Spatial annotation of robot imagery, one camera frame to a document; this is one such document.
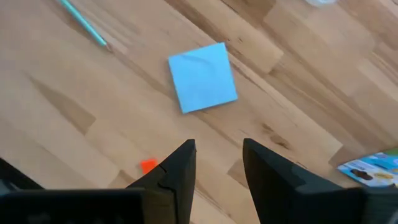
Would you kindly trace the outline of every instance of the wood grain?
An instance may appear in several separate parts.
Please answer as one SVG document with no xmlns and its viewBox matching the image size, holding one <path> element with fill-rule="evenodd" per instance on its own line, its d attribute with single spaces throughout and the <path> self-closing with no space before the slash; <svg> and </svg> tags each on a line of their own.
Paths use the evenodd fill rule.
<svg viewBox="0 0 398 224">
<path fill-rule="evenodd" d="M 50 189 L 123 188 L 197 141 L 191 222 L 259 223 L 253 138 L 344 187 L 335 166 L 398 145 L 398 6 L 341 0 L 2 1 L 0 156 Z M 239 99 L 181 114 L 167 59 L 225 41 Z"/>
</svg>

